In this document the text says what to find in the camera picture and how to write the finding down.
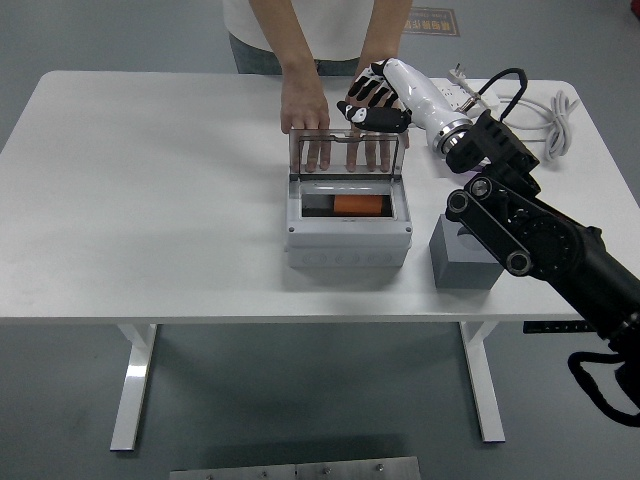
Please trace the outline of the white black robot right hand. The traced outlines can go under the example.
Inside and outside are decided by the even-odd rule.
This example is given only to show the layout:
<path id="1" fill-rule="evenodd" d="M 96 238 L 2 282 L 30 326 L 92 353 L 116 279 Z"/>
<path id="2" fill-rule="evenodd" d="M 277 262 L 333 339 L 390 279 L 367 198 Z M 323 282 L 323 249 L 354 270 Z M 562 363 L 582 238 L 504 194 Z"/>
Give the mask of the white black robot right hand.
<path id="1" fill-rule="evenodd" d="M 337 108 L 361 130 L 402 133 L 414 125 L 426 133 L 434 151 L 446 153 L 472 126 L 455 111 L 434 83 L 403 61 L 390 58 L 370 64 L 356 78 Z"/>

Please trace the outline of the person's left hand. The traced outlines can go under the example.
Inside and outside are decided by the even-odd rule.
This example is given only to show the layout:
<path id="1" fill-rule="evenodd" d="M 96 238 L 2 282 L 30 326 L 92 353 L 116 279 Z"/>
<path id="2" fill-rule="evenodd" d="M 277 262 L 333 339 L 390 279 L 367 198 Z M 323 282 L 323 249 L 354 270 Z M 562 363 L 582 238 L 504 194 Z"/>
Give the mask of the person's left hand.
<path id="1" fill-rule="evenodd" d="M 409 124 L 401 122 L 401 116 L 407 116 L 406 107 L 383 75 L 386 63 L 387 59 L 373 62 L 356 76 L 345 97 L 344 107 L 348 106 L 347 110 L 353 114 L 351 123 L 355 130 L 359 125 L 365 125 L 366 131 L 371 131 L 371 122 L 362 117 L 367 112 L 380 113 L 380 126 L 384 133 L 399 133 L 409 147 Z M 388 172 L 391 166 L 390 144 L 387 141 L 366 141 L 365 159 L 370 171 L 380 167 L 381 172 Z"/>

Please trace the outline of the person's right hand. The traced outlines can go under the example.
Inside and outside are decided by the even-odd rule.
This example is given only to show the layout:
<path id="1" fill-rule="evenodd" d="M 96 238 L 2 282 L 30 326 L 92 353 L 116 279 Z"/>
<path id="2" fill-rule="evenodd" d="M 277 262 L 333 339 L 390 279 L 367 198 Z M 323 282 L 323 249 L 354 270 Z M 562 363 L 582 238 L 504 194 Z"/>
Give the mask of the person's right hand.
<path id="1" fill-rule="evenodd" d="M 328 103 L 319 76 L 288 73 L 283 76 L 280 110 L 281 131 L 327 130 Z"/>

